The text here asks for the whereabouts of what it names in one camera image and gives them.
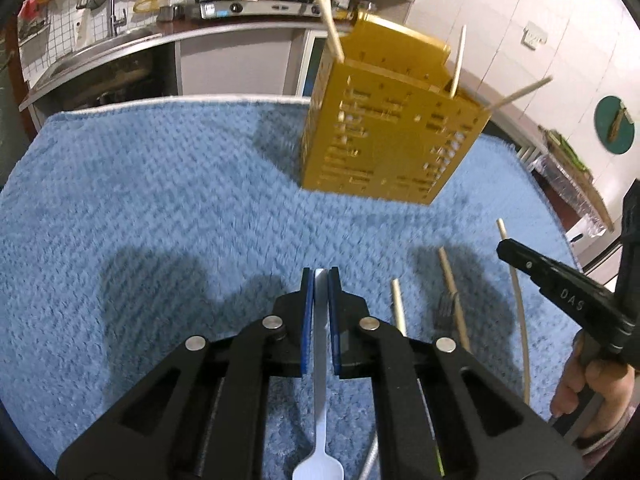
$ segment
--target finger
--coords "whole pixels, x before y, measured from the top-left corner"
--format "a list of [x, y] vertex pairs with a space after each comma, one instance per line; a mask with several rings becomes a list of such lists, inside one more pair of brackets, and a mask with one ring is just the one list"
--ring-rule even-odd
[[596, 417], [581, 435], [588, 437], [605, 433], [620, 421], [631, 401], [636, 377], [631, 366], [603, 360], [589, 363], [585, 376], [591, 389], [604, 397]]
[[561, 382], [556, 388], [554, 398], [551, 399], [551, 413], [553, 416], [561, 416], [573, 413], [578, 407], [578, 394], [569, 386]]
[[580, 357], [583, 347], [584, 347], [584, 332], [580, 330], [580, 332], [578, 332], [577, 337], [575, 338], [574, 351], [572, 352], [571, 356]]
[[580, 392], [586, 384], [584, 368], [582, 368], [580, 361], [578, 361], [578, 356], [579, 354], [569, 357], [568, 361], [564, 365], [564, 371], [560, 378], [560, 382], [566, 384], [575, 393]]

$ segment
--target white wall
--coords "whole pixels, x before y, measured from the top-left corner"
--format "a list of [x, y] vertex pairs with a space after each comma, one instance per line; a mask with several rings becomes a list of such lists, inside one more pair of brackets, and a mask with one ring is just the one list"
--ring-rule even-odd
[[[529, 21], [548, 33], [536, 51], [520, 44]], [[505, 113], [531, 135], [538, 124], [560, 131], [590, 167], [611, 217], [620, 216], [624, 193], [640, 178], [640, 127], [627, 153], [611, 155], [596, 136], [593, 112], [613, 94], [640, 121], [640, 30], [621, 0], [415, 0], [407, 24], [447, 40], [450, 60], [467, 25], [462, 84], [481, 99], [553, 75]]]

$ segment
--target yellow plastic box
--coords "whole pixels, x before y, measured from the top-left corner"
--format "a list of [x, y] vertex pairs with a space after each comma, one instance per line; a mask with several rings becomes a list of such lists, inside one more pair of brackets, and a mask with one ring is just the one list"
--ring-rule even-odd
[[449, 97], [450, 48], [414, 30], [359, 13], [328, 42], [303, 133], [302, 187], [430, 204], [491, 113], [462, 89]]

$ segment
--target white cabinet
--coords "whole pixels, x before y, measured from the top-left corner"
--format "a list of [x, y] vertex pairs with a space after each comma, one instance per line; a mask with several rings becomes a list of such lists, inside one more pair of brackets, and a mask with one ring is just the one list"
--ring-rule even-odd
[[293, 34], [266, 28], [181, 40], [182, 94], [282, 95]]

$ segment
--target stovetop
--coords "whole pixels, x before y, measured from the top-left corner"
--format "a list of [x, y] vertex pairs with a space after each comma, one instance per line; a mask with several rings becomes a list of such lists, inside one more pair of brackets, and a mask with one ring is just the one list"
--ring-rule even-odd
[[186, 0], [178, 4], [192, 20], [212, 20], [231, 16], [308, 16], [319, 17], [320, 7], [281, 0]]

